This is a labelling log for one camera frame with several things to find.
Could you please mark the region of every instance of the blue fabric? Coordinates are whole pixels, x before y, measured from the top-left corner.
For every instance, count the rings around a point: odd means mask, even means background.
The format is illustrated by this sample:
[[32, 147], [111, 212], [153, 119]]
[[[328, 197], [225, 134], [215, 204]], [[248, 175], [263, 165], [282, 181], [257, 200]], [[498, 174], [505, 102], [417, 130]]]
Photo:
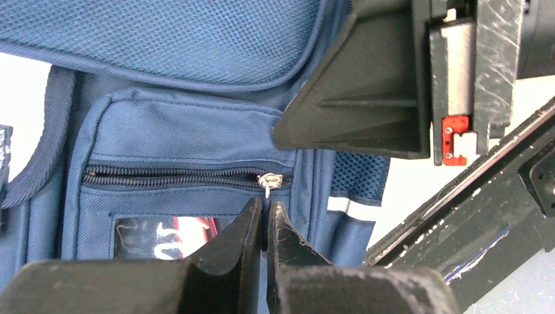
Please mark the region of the blue fabric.
[[391, 158], [338, 152], [331, 196], [363, 205], [381, 206]]
[[[116, 198], [125, 197], [125, 191], [115, 191], [112, 196], [100, 197], [100, 191], [91, 192], [88, 186], [81, 188], [84, 167], [97, 162], [126, 167], [171, 165], [194, 169], [225, 169], [236, 164], [248, 164], [275, 172], [292, 171], [294, 179], [288, 203], [295, 210], [291, 212], [291, 218], [295, 218], [295, 224], [303, 236], [309, 241], [316, 241], [317, 221], [325, 212], [320, 209], [325, 208], [329, 195], [330, 166], [334, 160], [334, 152], [276, 149], [272, 139], [272, 126], [280, 116], [281, 111], [254, 103], [167, 90], [127, 88], [99, 99], [83, 122], [73, 147], [67, 183], [62, 257], [78, 257], [81, 237], [101, 237], [96, 232], [98, 226], [88, 227], [92, 224], [91, 220], [87, 220], [91, 214], [85, 207], [93, 208], [97, 219], [101, 219], [100, 212], [112, 217], [125, 212], [125, 204], [137, 210], [136, 206], [148, 202], [139, 194], [150, 192], [143, 191], [134, 194], [134, 201], [128, 200], [122, 206], [111, 207], [110, 204], [117, 203]], [[327, 166], [315, 168], [315, 164]], [[182, 205], [179, 208], [172, 205], [194, 200], [193, 203], [204, 202], [199, 208], [205, 214], [219, 214], [208, 203], [214, 202], [215, 195], [224, 196], [227, 192], [221, 188], [210, 188], [190, 194], [191, 189], [193, 188], [188, 187], [173, 191], [176, 193], [174, 198], [153, 199], [157, 200], [155, 204], [160, 209], [157, 207], [150, 210], [157, 214], [156, 211], [166, 208], [164, 214], [170, 214], [167, 211], [169, 208], [176, 210], [173, 215], [199, 215], [199, 212], [193, 211], [194, 206]], [[223, 199], [234, 198], [238, 202], [248, 199], [247, 197], [262, 195], [262, 190], [246, 194], [239, 190], [228, 192], [234, 196]], [[278, 197], [279, 193], [272, 193], [272, 197], [274, 195]], [[237, 207], [229, 210], [236, 214], [242, 205], [235, 204], [235, 201], [233, 205]], [[114, 211], [105, 211], [106, 208], [114, 208]]]
[[17, 207], [3, 209], [0, 230], [0, 291], [25, 264], [55, 257], [61, 208], [62, 160], [43, 189]]
[[74, 85], [73, 71], [60, 67], [50, 69], [45, 92], [43, 134], [31, 160], [8, 183], [0, 209], [15, 207], [27, 201], [50, 180], [65, 145]]
[[342, 211], [328, 211], [323, 224], [318, 252], [335, 265], [360, 266], [376, 223], [354, 219]]
[[262, 90], [304, 65], [327, 6], [327, 0], [9, 0], [0, 6], [0, 46], [153, 84]]
[[27, 166], [8, 184], [0, 209], [0, 290], [26, 262], [55, 257], [74, 83], [73, 71], [52, 67], [43, 135]]

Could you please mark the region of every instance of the blue backpack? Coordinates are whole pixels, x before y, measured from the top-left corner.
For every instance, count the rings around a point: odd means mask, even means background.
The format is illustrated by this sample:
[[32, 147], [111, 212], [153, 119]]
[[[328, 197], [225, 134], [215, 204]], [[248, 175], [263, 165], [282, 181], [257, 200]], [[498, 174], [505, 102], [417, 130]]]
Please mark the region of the blue backpack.
[[328, 198], [380, 205], [389, 159], [272, 138], [349, 6], [3, 1], [0, 52], [53, 66], [43, 136], [1, 203], [0, 288], [44, 258], [183, 257], [153, 251], [187, 242], [167, 232], [180, 218], [202, 217], [209, 239], [265, 194], [331, 262], [361, 264], [374, 223], [328, 211]]

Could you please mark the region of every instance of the zipper pull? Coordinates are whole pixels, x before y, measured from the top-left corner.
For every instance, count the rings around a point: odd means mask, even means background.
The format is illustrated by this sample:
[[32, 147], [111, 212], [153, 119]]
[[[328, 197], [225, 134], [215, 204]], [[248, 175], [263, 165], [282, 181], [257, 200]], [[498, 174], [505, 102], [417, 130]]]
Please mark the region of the zipper pull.
[[266, 198], [270, 198], [270, 190], [273, 188], [281, 188], [283, 183], [283, 175], [276, 175], [273, 173], [267, 173], [265, 175], [259, 175], [259, 185], [266, 191]]

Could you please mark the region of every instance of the black plastic part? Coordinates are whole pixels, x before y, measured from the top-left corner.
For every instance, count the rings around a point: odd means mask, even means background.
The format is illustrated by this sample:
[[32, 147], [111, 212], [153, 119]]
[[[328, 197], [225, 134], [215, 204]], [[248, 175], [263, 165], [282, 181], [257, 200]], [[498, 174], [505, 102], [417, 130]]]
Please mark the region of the black plastic part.
[[437, 270], [465, 311], [555, 247], [555, 218], [544, 216], [521, 178], [554, 139], [555, 98], [370, 248], [367, 264]]
[[0, 203], [2, 203], [6, 196], [6, 187], [8, 186], [10, 175], [10, 160], [12, 156], [10, 146], [13, 131], [11, 126], [0, 125]]
[[274, 128], [278, 148], [428, 158], [430, 2], [360, 0]]
[[49, 260], [24, 267], [2, 314], [256, 313], [262, 199], [184, 260]]
[[435, 271], [335, 267], [295, 231], [281, 202], [269, 226], [270, 313], [459, 313]]
[[527, 162], [520, 176], [542, 212], [555, 216], [555, 141]]
[[268, 198], [264, 198], [262, 201], [262, 243], [260, 249], [262, 249], [262, 254], [266, 255], [268, 252], [268, 221], [270, 220], [270, 208], [272, 202]]
[[555, 1], [528, 2], [522, 21], [518, 78], [555, 75]]

